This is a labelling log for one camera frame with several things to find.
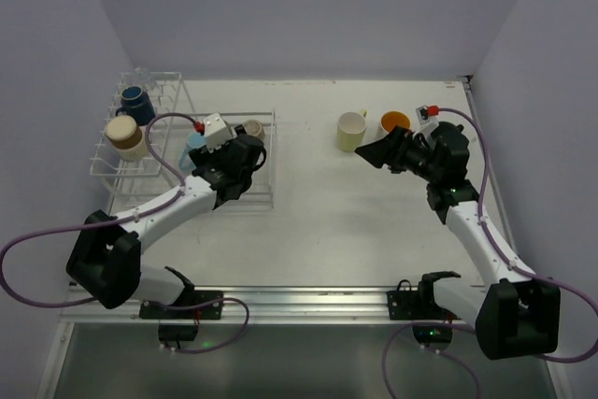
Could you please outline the white patterned orange-inside mug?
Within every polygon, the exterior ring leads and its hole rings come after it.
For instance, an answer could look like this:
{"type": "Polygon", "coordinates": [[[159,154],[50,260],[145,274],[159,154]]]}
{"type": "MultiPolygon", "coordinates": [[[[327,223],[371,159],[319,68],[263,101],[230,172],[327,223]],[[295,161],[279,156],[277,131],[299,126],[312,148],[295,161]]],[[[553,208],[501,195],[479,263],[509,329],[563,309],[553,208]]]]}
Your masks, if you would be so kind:
{"type": "Polygon", "coordinates": [[[376,139],[382,139],[396,127],[410,129],[411,122],[408,116],[400,111],[388,111],[384,113],[378,123],[376,139]]]}

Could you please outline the pale yellow mug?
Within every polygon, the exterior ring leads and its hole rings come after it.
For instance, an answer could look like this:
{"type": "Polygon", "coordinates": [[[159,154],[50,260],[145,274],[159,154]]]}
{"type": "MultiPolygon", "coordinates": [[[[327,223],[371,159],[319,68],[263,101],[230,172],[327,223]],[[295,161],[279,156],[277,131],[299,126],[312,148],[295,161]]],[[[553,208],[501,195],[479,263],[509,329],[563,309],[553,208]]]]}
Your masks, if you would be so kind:
{"type": "Polygon", "coordinates": [[[362,145],[367,129],[367,111],[349,111],[337,120],[336,144],[341,151],[353,152],[362,145]]]}

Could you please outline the light blue mug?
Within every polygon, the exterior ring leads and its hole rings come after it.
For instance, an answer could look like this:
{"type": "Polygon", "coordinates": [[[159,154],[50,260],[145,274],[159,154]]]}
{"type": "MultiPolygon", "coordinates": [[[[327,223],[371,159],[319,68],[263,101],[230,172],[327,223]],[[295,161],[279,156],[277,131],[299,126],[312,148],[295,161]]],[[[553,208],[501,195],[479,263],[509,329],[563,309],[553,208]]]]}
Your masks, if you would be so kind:
{"type": "Polygon", "coordinates": [[[190,157],[192,150],[197,150],[205,145],[205,138],[198,132],[192,132],[188,135],[185,147],[178,161],[178,168],[181,172],[188,172],[194,168],[194,164],[190,157]]]}

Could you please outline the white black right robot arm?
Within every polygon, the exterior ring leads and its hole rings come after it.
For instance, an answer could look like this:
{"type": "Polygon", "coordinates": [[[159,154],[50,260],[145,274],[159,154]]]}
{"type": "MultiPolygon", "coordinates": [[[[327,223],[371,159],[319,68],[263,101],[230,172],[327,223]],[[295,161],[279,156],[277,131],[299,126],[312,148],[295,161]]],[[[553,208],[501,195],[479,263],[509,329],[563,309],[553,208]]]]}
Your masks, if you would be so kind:
{"type": "Polygon", "coordinates": [[[558,345],[561,293],[517,273],[518,256],[499,237],[467,177],[469,140],[463,126],[436,121],[422,133],[402,127],[356,154],[393,174],[410,172],[427,183],[427,201],[465,248],[484,287],[469,286],[453,271],[421,277],[416,305],[426,313],[446,310],[472,326],[484,355],[500,360],[552,353],[558,345]]]}

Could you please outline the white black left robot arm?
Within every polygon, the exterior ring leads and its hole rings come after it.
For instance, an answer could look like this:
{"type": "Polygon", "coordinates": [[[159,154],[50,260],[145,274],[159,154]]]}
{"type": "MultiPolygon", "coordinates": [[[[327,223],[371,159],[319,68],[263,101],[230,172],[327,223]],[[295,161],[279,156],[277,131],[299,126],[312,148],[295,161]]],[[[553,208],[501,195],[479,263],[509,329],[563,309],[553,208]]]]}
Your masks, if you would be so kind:
{"type": "Polygon", "coordinates": [[[239,199],[267,152],[261,139],[241,134],[191,157],[195,168],[182,186],[115,216],[98,210],[85,221],[66,272],[105,308],[129,299],[189,306],[193,284],[172,267],[144,265],[144,252],[184,222],[239,199]]]}

